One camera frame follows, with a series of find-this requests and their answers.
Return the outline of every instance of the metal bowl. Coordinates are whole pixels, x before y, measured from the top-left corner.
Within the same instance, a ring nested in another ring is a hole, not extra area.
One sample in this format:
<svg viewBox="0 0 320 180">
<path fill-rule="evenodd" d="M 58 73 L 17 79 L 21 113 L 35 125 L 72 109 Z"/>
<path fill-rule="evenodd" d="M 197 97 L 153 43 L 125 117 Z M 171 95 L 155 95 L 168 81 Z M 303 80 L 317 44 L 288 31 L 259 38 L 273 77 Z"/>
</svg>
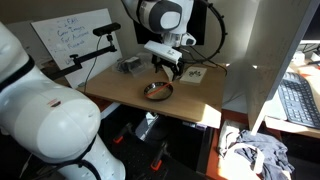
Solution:
<svg viewBox="0 0 320 180">
<path fill-rule="evenodd" d="M 168 99 L 173 92 L 173 87 L 167 82 L 154 82 L 144 89 L 144 96 L 153 101 Z"/>
</svg>

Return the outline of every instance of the whiteboard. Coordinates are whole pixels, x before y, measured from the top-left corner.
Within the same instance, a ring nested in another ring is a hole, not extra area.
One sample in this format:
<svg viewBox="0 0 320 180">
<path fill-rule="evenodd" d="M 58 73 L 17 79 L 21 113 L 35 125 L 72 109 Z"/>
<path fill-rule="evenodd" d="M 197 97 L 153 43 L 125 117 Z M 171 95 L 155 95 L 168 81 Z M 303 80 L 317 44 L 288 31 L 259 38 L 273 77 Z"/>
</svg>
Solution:
<svg viewBox="0 0 320 180">
<path fill-rule="evenodd" d="M 70 55 L 78 54 L 80 57 L 96 51 L 99 37 L 95 36 L 92 30 L 111 23 L 108 9 L 101 9 L 31 24 L 59 68 L 65 69 L 74 64 L 69 57 Z M 117 51 L 99 56 L 89 79 L 122 57 L 116 35 L 114 32 L 111 35 Z M 109 45 L 110 43 L 107 41 L 106 36 L 103 36 L 98 49 Z M 82 63 L 82 69 L 66 75 L 66 79 L 72 88 L 83 86 L 93 64 L 94 59 L 88 60 Z"/>
</svg>

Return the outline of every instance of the wooden table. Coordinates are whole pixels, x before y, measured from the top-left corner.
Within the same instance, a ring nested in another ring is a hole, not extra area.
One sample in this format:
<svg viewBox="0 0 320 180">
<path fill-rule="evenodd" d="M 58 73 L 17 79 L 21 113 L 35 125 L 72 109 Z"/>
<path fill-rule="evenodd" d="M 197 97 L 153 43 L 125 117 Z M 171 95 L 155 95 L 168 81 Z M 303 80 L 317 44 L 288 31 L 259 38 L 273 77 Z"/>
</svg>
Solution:
<svg viewBox="0 0 320 180">
<path fill-rule="evenodd" d="M 114 72 L 108 68 L 92 78 L 86 93 L 112 102 L 136 107 L 202 125 L 219 128 L 225 73 L 221 68 L 207 67 L 200 86 L 172 83 L 170 98 L 155 102 L 144 97 L 143 91 L 152 82 L 167 82 L 164 71 L 149 69 L 138 77 Z"/>
</svg>

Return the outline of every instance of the black mount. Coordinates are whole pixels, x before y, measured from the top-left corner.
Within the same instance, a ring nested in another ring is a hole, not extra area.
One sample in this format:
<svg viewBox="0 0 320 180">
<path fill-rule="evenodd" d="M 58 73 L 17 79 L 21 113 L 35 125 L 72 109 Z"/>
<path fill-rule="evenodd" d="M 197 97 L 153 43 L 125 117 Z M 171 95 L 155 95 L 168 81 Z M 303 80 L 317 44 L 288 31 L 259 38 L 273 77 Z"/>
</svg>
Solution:
<svg viewBox="0 0 320 180">
<path fill-rule="evenodd" d="M 112 24 L 94 29 L 93 34 L 96 36 L 103 36 L 103 35 L 107 34 L 107 39 L 110 42 L 110 46 L 105 47 L 100 50 L 97 50 L 97 51 L 94 51 L 94 52 L 91 52 L 89 54 L 83 55 L 81 57 L 78 57 L 78 54 L 70 55 L 70 58 L 73 59 L 74 65 L 67 67 L 63 70 L 60 70 L 56 73 L 53 73 L 51 75 L 48 75 L 48 78 L 50 78 L 51 80 L 58 79 L 60 77 L 63 77 L 67 74 L 70 74 L 74 71 L 81 69 L 82 68 L 81 63 L 83 63 L 85 61 L 88 61 L 92 58 L 98 57 L 98 56 L 103 55 L 108 52 L 116 52 L 117 49 L 114 47 L 114 45 L 112 43 L 113 38 L 112 38 L 111 32 L 120 29 L 120 27 L 121 27 L 120 24 L 112 23 Z"/>
</svg>

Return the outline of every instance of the white panel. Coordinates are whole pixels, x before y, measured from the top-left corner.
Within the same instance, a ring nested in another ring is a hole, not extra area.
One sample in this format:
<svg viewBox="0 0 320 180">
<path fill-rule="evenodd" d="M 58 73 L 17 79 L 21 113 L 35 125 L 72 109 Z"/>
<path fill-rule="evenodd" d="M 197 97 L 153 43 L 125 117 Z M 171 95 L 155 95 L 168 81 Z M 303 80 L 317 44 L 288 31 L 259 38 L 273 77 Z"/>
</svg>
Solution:
<svg viewBox="0 0 320 180">
<path fill-rule="evenodd" d="M 245 57 L 252 67 L 246 74 L 246 97 L 253 133 L 265 116 L 265 102 L 272 99 L 318 4 L 316 0 L 260 1 Z"/>
</svg>

